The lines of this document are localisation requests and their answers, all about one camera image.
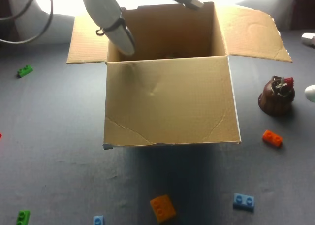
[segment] cable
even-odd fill
[[[48,18],[47,23],[44,26],[43,30],[39,34],[33,36],[32,38],[29,38],[29,39],[26,39],[26,40],[23,40],[23,41],[17,41],[17,42],[0,39],[0,43],[5,43],[5,44],[26,44],[26,43],[30,43],[30,42],[38,39],[39,37],[41,37],[48,30],[48,28],[49,28],[49,26],[50,26],[50,24],[51,24],[51,22],[53,20],[53,16],[54,16],[53,0],[50,0],[50,5],[51,5],[51,8],[50,8],[49,18]]]
[[[29,0],[20,13],[14,15],[14,16],[10,16],[10,17],[1,17],[0,18],[0,22],[7,22],[7,21],[10,21],[10,20],[15,20],[15,19],[19,18],[20,16],[22,16],[28,10],[28,8],[30,7],[30,5],[32,4],[33,1],[34,0]]]

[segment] lego brick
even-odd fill
[[[18,218],[16,219],[16,225],[28,225],[31,212],[29,210],[19,211]]]
[[[176,216],[176,211],[168,195],[157,197],[151,200],[150,204],[159,223]]]
[[[269,130],[265,131],[262,135],[262,139],[276,147],[280,147],[282,144],[282,138]]]
[[[23,76],[26,76],[27,74],[29,74],[32,71],[33,71],[32,66],[26,65],[25,68],[18,70],[18,76],[20,78],[22,78]]]
[[[244,194],[234,194],[233,208],[254,211],[254,197]]]
[[[93,217],[93,225],[105,225],[104,216],[94,216]]]

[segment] gray wall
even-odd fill
[[[13,14],[19,12],[27,0],[10,0]],[[260,10],[270,14],[279,30],[288,29],[289,15],[293,0],[246,0],[239,5]],[[48,14],[41,11],[34,3],[30,10],[16,21],[16,27],[21,38],[25,39],[40,32],[45,25]],[[35,43],[69,43],[71,39],[74,18],[55,15],[48,32]]]

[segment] white egg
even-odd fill
[[[315,102],[315,85],[312,86],[308,86],[305,91],[305,96],[306,98],[311,101],[311,102]]]

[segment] cardboard box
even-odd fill
[[[75,18],[67,60],[107,62],[105,145],[240,142],[228,55],[291,61],[260,11],[208,2],[199,11],[155,5],[123,16],[133,56],[96,36],[86,15]]]

